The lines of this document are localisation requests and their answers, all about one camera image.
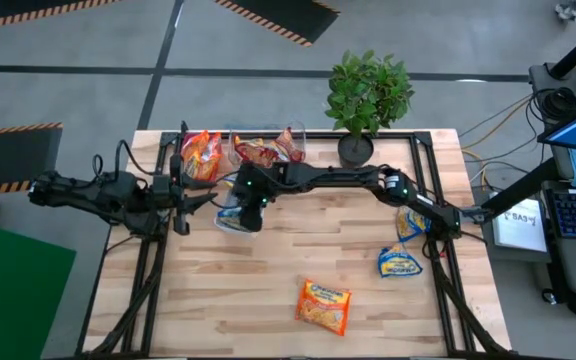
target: green screen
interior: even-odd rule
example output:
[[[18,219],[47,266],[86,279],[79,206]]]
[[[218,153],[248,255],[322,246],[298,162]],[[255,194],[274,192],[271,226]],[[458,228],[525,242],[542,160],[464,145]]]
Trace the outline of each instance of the green screen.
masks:
[[[0,229],[0,359],[37,360],[75,252]]]

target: concrete floor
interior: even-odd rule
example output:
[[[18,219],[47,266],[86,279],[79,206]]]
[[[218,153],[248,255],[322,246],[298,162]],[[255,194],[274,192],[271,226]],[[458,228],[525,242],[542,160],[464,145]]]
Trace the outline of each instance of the concrete floor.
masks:
[[[171,68],[327,70],[347,48],[395,53],[409,71],[527,74],[576,44],[576,22],[562,25],[554,0],[326,0],[342,11],[312,48],[301,48],[209,0],[186,0],[167,66]],[[124,0],[58,17],[0,28],[0,64],[154,67],[174,0]],[[116,141],[130,140],[150,76],[0,73],[0,127],[65,124],[57,168],[92,176],[90,158],[111,159]],[[530,92],[523,83],[415,81],[412,111],[400,128],[468,129]],[[329,128],[323,115],[327,83],[320,79],[164,77],[150,129],[264,127],[299,120]],[[462,139],[469,144],[492,126]],[[530,138],[523,115],[472,150],[483,157]],[[527,146],[504,161],[525,169],[539,162]],[[505,187],[520,173],[490,166]],[[469,173],[478,171],[469,165]],[[30,205],[25,195],[0,196],[0,226],[77,250],[75,268],[44,357],[73,353],[108,227],[70,209]],[[576,318],[543,303],[528,265],[493,261],[513,348],[522,354],[576,358]]]

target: green leaves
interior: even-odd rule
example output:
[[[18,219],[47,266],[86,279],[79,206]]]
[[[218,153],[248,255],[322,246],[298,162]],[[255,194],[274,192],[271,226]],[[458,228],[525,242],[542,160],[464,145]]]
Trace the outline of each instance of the green leaves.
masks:
[[[381,61],[373,50],[361,58],[344,52],[328,82],[331,93],[326,115],[336,120],[334,130],[345,127],[354,136],[364,130],[374,135],[380,127],[390,128],[390,123],[405,116],[415,92],[404,63],[392,65],[392,58],[389,54]]]

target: wooden tabletop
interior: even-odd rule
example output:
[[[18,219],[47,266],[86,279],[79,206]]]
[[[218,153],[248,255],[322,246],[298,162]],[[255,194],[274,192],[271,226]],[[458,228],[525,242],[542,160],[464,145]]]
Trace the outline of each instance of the wooden tabletop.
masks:
[[[456,131],[427,131],[432,133],[446,200],[472,205]],[[160,134],[135,133],[133,152],[147,170],[154,168]],[[421,155],[427,167],[426,154]],[[338,166],[336,140],[308,140],[306,162]],[[370,163],[390,164],[414,179],[406,141],[375,140]],[[221,172],[231,169],[227,161],[221,162]],[[136,171],[132,164],[128,170]],[[217,189],[226,192],[223,185]],[[377,273],[380,249],[397,240],[397,209],[379,203],[363,189],[317,189],[278,198],[266,209],[263,230],[256,237],[218,230],[213,224],[216,211],[207,205],[189,217],[189,236],[169,233],[151,356],[446,354],[432,271],[421,254],[424,236],[406,244],[424,268],[420,275],[381,279]],[[464,229],[481,234],[474,225]],[[127,235],[125,229],[113,230],[109,246]],[[455,246],[468,305],[496,341],[510,348],[484,244],[463,237]],[[125,311],[138,250],[135,240],[106,256],[85,349],[98,345]],[[294,320],[305,277],[353,292],[345,337]],[[451,310],[461,344],[457,312]],[[136,327],[137,345],[142,320],[143,314]]]

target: black pot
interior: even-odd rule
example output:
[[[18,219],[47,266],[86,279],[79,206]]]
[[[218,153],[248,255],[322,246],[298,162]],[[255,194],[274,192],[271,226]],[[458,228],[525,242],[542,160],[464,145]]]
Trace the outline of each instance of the black pot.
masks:
[[[375,147],[372,140],[366,135],[361,135],[359,139],[351,134],[346,134],[339,139],[337,152],[339,153],[339,163],[346,169],[358,168],[370,159]]]

